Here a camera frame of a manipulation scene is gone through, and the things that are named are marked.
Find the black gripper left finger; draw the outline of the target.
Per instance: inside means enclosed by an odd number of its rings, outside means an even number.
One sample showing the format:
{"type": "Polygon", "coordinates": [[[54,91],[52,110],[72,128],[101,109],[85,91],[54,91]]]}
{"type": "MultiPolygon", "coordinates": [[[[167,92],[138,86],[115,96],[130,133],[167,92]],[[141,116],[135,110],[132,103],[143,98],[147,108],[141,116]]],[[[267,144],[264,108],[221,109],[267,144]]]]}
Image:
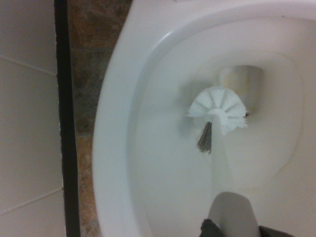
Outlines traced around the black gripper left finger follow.
{"type": "Polygon", "coordinates": [[[222,231],[211,219],[204,219],[200,229],[201,229],[200,237],[221,237],[222,236],[222,231]]]}

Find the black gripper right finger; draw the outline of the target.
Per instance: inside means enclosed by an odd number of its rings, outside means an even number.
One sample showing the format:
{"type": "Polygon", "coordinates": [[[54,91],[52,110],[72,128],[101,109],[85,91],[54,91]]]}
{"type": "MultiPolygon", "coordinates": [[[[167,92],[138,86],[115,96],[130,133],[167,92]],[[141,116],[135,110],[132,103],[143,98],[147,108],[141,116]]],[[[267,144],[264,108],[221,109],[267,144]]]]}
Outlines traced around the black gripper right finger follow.
{"type": "Polygon", "coordinates": [[[259,226],[259,231],[261,237],[294,237],[289,233],[278,231],[264,226],[259,226]]]}

